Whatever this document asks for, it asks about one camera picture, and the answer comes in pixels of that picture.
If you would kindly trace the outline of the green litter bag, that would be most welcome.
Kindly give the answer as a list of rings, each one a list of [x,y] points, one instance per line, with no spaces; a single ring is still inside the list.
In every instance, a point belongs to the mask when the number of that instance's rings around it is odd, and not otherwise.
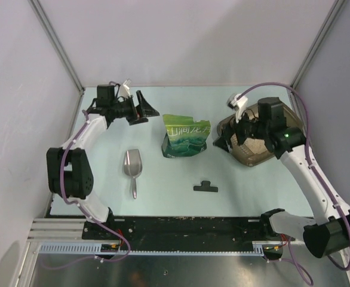
[[[211,131],[208,120],[195,121],[193,117],[165,114],[162,116],[166,134],[161,146],[165,158],[193,157],[207,149]]]

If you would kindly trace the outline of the metal scoop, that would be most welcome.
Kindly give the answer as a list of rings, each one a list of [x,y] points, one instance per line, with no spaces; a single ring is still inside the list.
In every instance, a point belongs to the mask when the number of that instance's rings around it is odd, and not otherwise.
[[[143,163],[138,149],[129,149],[125,152],[124,173],[131,179],[131,193],[133,199],[137,198],[137,182],[136,179],[141,175]]]

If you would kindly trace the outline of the black bag clip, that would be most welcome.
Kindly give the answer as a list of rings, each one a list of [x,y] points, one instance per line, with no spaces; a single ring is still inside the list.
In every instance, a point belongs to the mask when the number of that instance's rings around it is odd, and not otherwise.
[[[194,191],[217,193],[219,188],[212,186],[210,181],[201,181],[199,185],[193,186]]]

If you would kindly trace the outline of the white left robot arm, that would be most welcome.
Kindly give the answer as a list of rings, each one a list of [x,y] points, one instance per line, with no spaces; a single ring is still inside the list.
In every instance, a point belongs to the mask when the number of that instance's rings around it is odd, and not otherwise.
[[[49,148],[46,153],[48,186],[67,205],[76,205],[88,221],[96,222],[95,232],[103,239],[111,238],[116,225],[110,221],[111,210],[98,198],[94,176],[87,157],[98,137],[120,118],[129,125],[148,122],[159,112],[138,90],[131,95],[127,84],[101,84],[96,96],[83,111],[85,121],[81,128],[58,148]]]

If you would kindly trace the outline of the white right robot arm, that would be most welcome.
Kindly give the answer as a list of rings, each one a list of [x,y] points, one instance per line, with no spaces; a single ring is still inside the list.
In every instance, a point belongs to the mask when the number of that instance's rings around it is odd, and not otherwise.
[[[310,253],[322,258],[350,248],[350,205],[334,190],[319,164],[311,156],[308,139],[299,126],[291,126],[285,116],[285,104],[277,97],[257,102],[257,115],[247,113],[246,96],[234,94],[227,105],[234,110],[218,128],[213,145],[233,153],[247,139],[264,142],[292,174],[307,199],[313,218],[296,216],[284,209],[261,215],[260,235],[273,240],[280,233],[303,240]]]

